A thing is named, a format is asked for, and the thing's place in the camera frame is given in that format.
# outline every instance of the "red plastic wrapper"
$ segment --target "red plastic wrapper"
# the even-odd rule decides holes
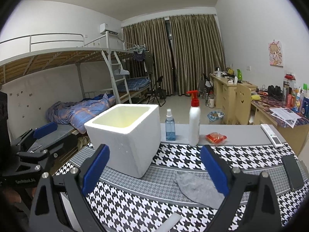
[[[227,139],[225,135],[222,135],[220,133],[210,133],[206,135],[205,138],[207,141],[215,145],[219,145]]]

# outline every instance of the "wooden chair back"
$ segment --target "wooden chair back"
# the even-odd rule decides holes
[[[251,110],[251,90],[242,84],[237,84],[235,102],[235,116],[233,124],[247,125]]]

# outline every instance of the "red cap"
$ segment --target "red cap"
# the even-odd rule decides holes
[[[192,107],[200,106],[200,101],[197,98],[197,95],[198,95],[198,91],[197,90],[190,90],[190,91],[187,92],[187,94],[191,94],[191,98],[192,98],[191,106]]]

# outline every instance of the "white wall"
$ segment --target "white wall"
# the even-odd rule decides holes
[[[215,7],[227,66],[259,87],[282,87],[285,71],[295,74],[298,85],[309,84],[309,33],[289,0],[218,0]],[[282,42],[284,68],[269,65],[273,40]]]
[[[24,1],[16,8],[6,23],[0,35],[0,41],[22,35],[70,32],[88,35],[88,38],[85,39],[87,43],[101,36],[99,26],[104,22],[114,24],[119,30],[121,29],[120,21],[90,9],[59,2]],[[54,39],[76,38],[44,36],[32,40]],[[32,50],[80,45],[82,43],[79,42],[46,43],[33,45]],[[111,37],[111,47],[122,49],[122,43],[120,41],[117,43],[117,38]],[[0,44],[0,60],[28,51],[28,38]],[[85,91],[111,88],[109,71],[104,62],[81,64],[81,75]],[[80,101],[82,99],[75,65],[27,75],[3,85],[2,91],[8,94],[8,123],[14,137],[18,137],[29,128],[46,124],[45,112],[55,102]]]
[[[80,6],[52,1],[23,1],[15,9],[0,34],[0,42],[23,35],[41,33],[78,33],[87,35],[85,43],[100,36],[100,24],[113,24],[121,31],[121,22],[102,13]],[[82,40],[81,36],[45,35],[34,36],[32,42],[50,40]],[[82,46],[82,42],[54,42],[34,44],[31,50]],[[122,49],[122,43],[111,36],[110,45]],[[101,40],[106,47],[106,40]],[[29,52],[29,37],[0,44],[0,60]]]
[[[147,21],[155,18],[161,17],[170,17],[170,16],[178,16],[178,15],[191,15],[191,14],[216,14],[217,11],[214,7],[190,7],[184,9],[175,9],[175,10],[167,10],[161,11],[151,14],[143,14],[136,17],[132,17],[122,21],[121,26],[126,27],[131,24],[135,24],[142,21]]]

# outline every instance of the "remote control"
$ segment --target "remote control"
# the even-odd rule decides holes
[[[273,130],[270,128],[269,125],[267,124],[261,124],[261,127],[263,129],[263,131],[266,133],[266,135],[268,136],[268,138],[270,139],[271,143],[276,147],[282,147],[283,144],[281,143],[281,141],[278,139],[277,135],[273,132]]]

